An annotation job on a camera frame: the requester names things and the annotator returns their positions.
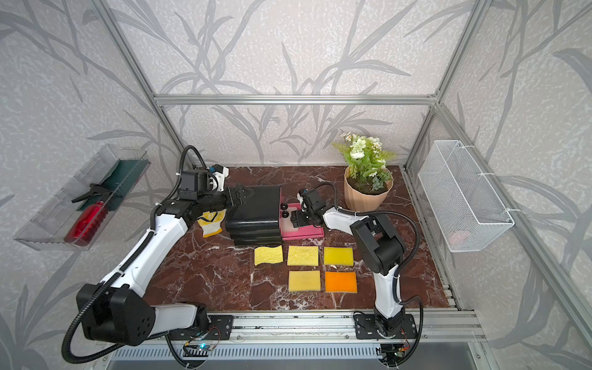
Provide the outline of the pale yellow foam sponge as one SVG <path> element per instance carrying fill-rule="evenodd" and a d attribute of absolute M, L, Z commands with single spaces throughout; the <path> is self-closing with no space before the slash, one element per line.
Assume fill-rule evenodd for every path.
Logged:
<path fill-rule="evenodd" d="M 321 274 L 319 271 L 290 271 L 288 291 L 321 291 Z"/>

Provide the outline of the wavy yellow cloth sponge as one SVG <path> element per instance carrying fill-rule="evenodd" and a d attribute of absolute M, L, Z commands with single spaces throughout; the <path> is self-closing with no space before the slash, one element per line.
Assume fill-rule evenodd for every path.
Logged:
<path fill-rule="evenodd" d="M 259 247 L 254 249 L 254 265 L 280 264 L 284 261 L 282 246 Z"/>

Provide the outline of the pale pink foam sponge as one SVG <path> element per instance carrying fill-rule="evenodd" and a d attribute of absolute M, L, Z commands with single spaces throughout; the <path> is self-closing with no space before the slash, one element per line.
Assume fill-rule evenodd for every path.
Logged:
<path fill-rule="evenodd" d="M 281 220 L 280 227 L 283 233 L 314 233 L 322 228 L 301 221 L 298 217 L 286 217 Z"/>

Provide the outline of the pink bottom drawer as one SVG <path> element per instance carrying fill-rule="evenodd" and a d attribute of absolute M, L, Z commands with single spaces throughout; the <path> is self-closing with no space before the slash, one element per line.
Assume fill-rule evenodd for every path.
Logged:
<path fill-rule="evenodd" d="M 292 214 L 296 214 L 302 209 L 300 203 L 282 203 L 280 210 L 280 230 L 282 240 L 296 241 L 305 239 L 322 239 L 325 237 L 325 231 L 321 227 L 314 225 L 301 226 L 296 218 L 292 221 Z"/>

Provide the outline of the yellow cellulose sponge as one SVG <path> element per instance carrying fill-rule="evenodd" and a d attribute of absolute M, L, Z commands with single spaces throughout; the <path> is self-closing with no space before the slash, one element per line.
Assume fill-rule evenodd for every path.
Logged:
<path fill-rule="evenodd" d="M 288 266 L 319 265 L 319 248 L 316 246 L 294 246 L 288 248 Z"/>

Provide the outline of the black drawer unit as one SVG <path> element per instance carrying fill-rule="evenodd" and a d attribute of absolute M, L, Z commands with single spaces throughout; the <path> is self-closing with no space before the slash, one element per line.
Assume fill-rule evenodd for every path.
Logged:
<path fill-rule="evenodd" d="M 280 245 L 281 187 L 253 186 L 246 190 L 247 201 L 228 211 L 225 230 L 236 246 Z"/>

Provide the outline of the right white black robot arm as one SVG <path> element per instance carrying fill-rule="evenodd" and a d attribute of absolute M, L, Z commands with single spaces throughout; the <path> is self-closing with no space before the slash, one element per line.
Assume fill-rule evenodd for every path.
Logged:
<path fill-rule="evenodd" d="M 329 206 L 316 189 L 301 189 L 298 200 L 301 209 L 291 215 L 296 228 L 315 226 L 354 237 L 362 260 L 374 276 L 375 313 L 381 319 L 394 319 L 403 309 L 399 279 L 405 245 L 389 216 Z"/>

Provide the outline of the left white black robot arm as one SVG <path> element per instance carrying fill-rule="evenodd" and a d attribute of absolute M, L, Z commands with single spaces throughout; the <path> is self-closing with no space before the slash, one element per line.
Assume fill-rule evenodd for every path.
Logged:
<path fill-rule="evenodd" d="M 150 214 L 150 226 L 124 260 L 100 283 L 84 285 L 76 296 L 79 312 L 66 332 L 69 347 L 77 328 L 87 339 L 136 346 L 177 330 L 207 332 L 211 321 L 199 304 L 148 304 L 143 296 L 171 248 L 205 212 L 242 204 L 254 191 L 242 185 L 224 186 L 225 175 L 210 170 L 184 171 L 171 197 Z"/>

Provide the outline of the bright yellow foam sponge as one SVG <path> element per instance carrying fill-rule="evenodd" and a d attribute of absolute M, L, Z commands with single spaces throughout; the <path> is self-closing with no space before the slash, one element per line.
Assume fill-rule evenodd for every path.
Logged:
<path fill-rule="evenodd" d="M 323 251 L 324 265 L 353 267 L 355 265 L 352 248 L 326 247 Z"/>

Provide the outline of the orange foam sponge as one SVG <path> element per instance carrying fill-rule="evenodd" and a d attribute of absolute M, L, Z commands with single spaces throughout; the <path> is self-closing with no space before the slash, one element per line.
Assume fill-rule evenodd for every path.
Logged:
<path fill-rule="evenodd" d="M 332 271 L 326 272 L 325 291 L 328 293 L 356 294 L 358 292 L 356 273 Z"/>

